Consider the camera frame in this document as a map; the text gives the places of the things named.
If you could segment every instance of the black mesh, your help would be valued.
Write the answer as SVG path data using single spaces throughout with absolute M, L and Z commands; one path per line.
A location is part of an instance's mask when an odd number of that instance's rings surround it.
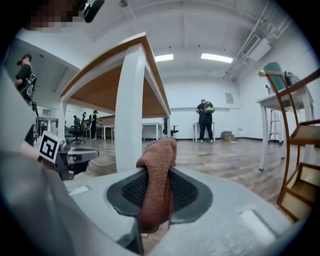
M 141 175 L 121 188 L 122 196 L 129 202 L 142 207 L 148 185 L 148 173 Z
M 198 189 L 190 182 L 169 170 L 170 188 L 173 195 L 174 211 L 190 205 L 196 200 Z

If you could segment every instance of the wooden rack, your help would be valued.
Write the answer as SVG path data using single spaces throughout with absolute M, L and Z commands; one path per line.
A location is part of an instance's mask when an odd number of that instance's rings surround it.
M 291 93 L 301 90 L 310 82 L 320 78 L 320 69 L 308 75 L 301 81 L 288 87 L 282 72 L 260 70 L 260 77 L 267 77 L 271 84 L 276 98 L 279 102 L 283 115 L 285 136 L 286 136 L 286 162 L 281 191 L 277 200 L 279 207 L 286 212 L 293 220 L 303 220 L 309 216 L 312 207 L 316 203 L 317 194 L 320 192 L 320 167 L 300 162 L 300 147 L 303 145 L 320 145 L 320 119 L 306 122 L 298 122 L 297 111 Z M 272 77 L 280 77 L 285 88 L 278 91 Z M 289 134 L 288 120 L 282 97 L 288 95 L 293 110 L 296 129 Z M 297 145 L 296 169 L 287 181 L 290 145 Z

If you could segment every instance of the brown towel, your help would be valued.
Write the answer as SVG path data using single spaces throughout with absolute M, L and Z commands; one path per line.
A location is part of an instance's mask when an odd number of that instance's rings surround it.
M 168 171 L 176 165 L 176 156 L 176 140 L 162 138 L 147 146 L 136 162 L 136 167 L 146 167 L 148 172 L 148 185 L 140 212 L 142 233 L 157 231 L 173 212 Z

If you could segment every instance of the black pants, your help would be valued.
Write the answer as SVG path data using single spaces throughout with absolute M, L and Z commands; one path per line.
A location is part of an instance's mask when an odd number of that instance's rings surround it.
M 95 125 L 91 125 L 91 139 L 94 139 L 96 137 L 96 126 Z
M 31 146 L 34 146 L 34 126 L 33 125 L 31 126 L 30 130 L 26 134 L 24 140 L 25 140 L 25 142 L 27 142 Z
M 199 125 L 200 125 L 200 140 L 204 139 L 206 130 L 208 131 L 209 140 L 212 140 L 214 134 L 212 132 L 211 123 L 200 122 Z

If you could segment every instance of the fluorescent light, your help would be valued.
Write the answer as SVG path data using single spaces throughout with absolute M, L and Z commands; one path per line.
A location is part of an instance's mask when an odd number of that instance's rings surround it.
M 218 61 L 218 62 L 227 62 L 227 63 L 231 63 L 233 61 L 232 58 L 220 56 L 220 55 L 215 55 L 215 54 L 210 54 L 210 53 L 202 53 L 201 59 Z
M 174 59 L 173 54 L 165 54 L 165 55 L 159 55 L 154 57 L 156 62 L 162 62 L 162 61 L 171 61 Z

